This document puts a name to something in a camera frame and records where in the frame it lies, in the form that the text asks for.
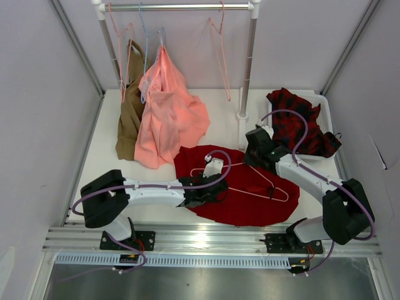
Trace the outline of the red skirt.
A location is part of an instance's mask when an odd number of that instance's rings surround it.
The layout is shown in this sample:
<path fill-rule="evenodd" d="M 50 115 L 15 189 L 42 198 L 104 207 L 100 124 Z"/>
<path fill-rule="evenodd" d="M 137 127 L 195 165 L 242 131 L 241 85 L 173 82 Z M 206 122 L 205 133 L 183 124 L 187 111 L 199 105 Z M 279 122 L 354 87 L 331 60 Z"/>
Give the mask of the red skirt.
<path fill-rule="evenodd" d="M 239 150 L 213 145 L 181 147 L 174 158 L 176 177 L 200 175 L 205 155 L 214 150 L 226 152 L 232 161 L 226 177 L 228 194 L 223 202 L 191 208 L 197 216 L 233 226 L 264 227 L 286 221 L 297 208 L 299 187 L 260 167 L 245 165 Z"/>

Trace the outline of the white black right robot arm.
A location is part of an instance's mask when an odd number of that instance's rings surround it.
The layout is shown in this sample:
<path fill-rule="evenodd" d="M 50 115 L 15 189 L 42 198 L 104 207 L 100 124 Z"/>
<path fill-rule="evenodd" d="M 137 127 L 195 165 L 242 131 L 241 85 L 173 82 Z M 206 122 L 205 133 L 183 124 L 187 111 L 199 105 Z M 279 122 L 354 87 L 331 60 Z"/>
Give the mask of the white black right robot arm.
<path fill-rule="evenodd" d="M 374 214 L 358 180 L 345 181 L 319 172 L 284 146 L 276 146 L 260 126 L 247 132 L 245 137 L 245 164 L 260 167 L 297 185 L 322 205 L 321 216 L 298 220 L 287 228 L 285 243 L 290 251 L 299 252 L 316 240 L 345 245 L 361 239 L 360 234 L 366 229 L 374 236 Z"/>

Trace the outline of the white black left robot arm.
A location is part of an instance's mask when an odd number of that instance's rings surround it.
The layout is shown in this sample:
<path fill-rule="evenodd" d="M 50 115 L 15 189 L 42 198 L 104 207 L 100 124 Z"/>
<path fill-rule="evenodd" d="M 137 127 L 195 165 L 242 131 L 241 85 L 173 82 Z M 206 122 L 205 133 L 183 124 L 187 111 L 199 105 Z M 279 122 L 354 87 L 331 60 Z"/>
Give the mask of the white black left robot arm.
<path fill-rule="evenodd" d="M 111 236 L 120 249 L 131 249 L 136 242 L 133 222 L 123 216 L 131 206 L 196 208 L 217 203 L 228 191 L 225 175 L 182 177 L 171 182 L 139 182 L 113 169 L 81 188 L 74 214 L 84 218 L 89 229 L 100 229 Z"/>

